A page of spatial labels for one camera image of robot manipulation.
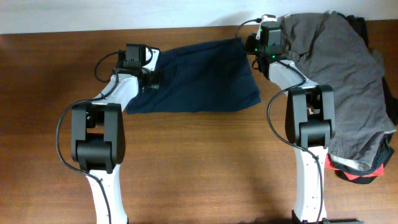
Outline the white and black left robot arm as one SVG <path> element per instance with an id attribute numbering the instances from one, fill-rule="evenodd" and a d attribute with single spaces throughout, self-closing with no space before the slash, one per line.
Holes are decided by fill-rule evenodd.
<path id="1" fill-rule="evenodd" d="M 120 168 L 126 152 L 123 111 L 140 91 L 158 89 L 161 72 L 117 68 L 95 98 L 72 108 L 71 157 L 88 179 L 97 223 L 128 223 Z"/>

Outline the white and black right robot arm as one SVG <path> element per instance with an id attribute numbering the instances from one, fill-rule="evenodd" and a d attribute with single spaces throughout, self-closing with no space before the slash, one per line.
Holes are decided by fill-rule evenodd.
<path id="1" fill-rule="evenodd" d="M 245 50 L 255 55 L 257 70 L 275 83 L 279 96 L 287 95 L 285 137 L 293 147 L 297 168 L 294 223 L 326 223 L 324 171 L 328 145 L 335 135 L 333 89 L 307 78 L 291 60 L 267 51 L 265 43 L 250 34 Z"/>

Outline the navy blue shorts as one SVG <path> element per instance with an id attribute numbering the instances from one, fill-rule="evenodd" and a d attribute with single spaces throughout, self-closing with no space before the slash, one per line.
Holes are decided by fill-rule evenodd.
<path id="1" fill-rule="evenodd" d="M 160 87 L 140 92 L 127 104 L 128 114 L 235 112 L 261 102 L 240 38 L 161 52 L 155 69 Z"/>

